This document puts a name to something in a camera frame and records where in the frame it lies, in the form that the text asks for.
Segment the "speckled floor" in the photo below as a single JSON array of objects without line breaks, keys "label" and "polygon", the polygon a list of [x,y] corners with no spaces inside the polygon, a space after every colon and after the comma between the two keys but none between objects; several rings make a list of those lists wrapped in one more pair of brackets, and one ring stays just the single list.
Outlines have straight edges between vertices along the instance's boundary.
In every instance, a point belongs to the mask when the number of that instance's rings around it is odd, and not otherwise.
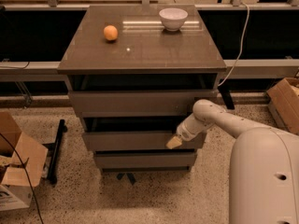
[{"label": "speckled floor", "polygon": [[[6,103],[0,111],[9,111],[40,143],[53,142],[60,119],[65,119],[68,128],[57,185],[42,180],[36,188],[44,223],[228,224],[229,162],[234,138],[220,128],[208,131],[190,172],[135,173],[132,186],[126,176],[118,180],[116,173],[101,175],[93,154],[84,146],[83,130],[71,107],[52,107],[47,102],[29,108],[18,106]],[[233,113],[275,125],[266,105],[237,105]],[[0,223],[39,223],[35,202],[28,209],[0,212]]]}]

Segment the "white robot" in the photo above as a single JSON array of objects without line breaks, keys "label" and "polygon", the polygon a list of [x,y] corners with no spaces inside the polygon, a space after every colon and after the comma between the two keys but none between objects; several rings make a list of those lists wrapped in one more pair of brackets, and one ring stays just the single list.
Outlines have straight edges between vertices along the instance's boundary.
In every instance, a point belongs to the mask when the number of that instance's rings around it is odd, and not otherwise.
[{"label": "white robot", "polygon": [[233,136],[230,224],[299,223],[299,136],[229,114],[199,100],[168,148],[190,141],[216,124]]}]

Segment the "white bowl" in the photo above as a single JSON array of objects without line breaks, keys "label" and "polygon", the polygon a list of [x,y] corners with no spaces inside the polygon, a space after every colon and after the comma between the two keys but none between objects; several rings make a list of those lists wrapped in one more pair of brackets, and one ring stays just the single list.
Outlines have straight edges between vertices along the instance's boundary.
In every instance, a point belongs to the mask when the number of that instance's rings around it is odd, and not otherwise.
[{"label": "white bowl", "polygon": [[168,31],[177,31],[187,20],[188,12],[180,8],[166,8],[159,12],[162,25]]}]

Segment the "open drawer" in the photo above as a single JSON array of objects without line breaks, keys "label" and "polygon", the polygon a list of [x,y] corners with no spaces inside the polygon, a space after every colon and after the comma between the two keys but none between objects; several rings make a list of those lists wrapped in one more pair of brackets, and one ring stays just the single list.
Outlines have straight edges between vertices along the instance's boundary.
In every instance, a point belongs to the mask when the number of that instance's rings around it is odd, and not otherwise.
[{"label": "open drawer", "polygon": [[140,152],[140,153],[110,153],[94,155],[94,161],[103,171],[136,170],[136,169],[167,169],[184,168],[194,166],[197,154],[192,151],[185,152]]},{"label": "open drawer", "polygon": [[69,98],[79,117],[186,115],[197,98],[216,91],[71,91]]},{"label": "open drawer", "polygon": [[[113,151],[166,149],[165,145],[172,135],[170,131],[147,131],[84,133],[82,136],[87,149],[91,151]],[[183,142],[177,149],[201,148],[205,139],[206,133],[200,133],[192,141]]]},{"label": "open drawer", "polygon": [[170,69],[167,74],[160,71],[143,74],[124,68],[111,74],[73,75],[69,79],[73,91],[198,91],[211,90],[215,86],[217,72],[198,74],[180,73],[179,70]]}]

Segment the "gray cabinet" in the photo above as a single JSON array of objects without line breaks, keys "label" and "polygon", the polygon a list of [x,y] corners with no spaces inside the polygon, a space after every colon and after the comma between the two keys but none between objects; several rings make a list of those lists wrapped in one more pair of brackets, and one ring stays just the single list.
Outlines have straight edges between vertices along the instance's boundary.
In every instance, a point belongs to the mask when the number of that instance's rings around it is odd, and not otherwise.
[{"label": "gray cabinet", "polygon": [[[90,7],[60,63],[84,143],[103,172],[188,170],[204,144],[202,133],[165,147],[194,102],[217,95],[226,67],[194,7],[180,6],[189,17],[175,33],[160,23],[164,7]],[[102,35],[108,24],[119,31],[113,43]]]}]

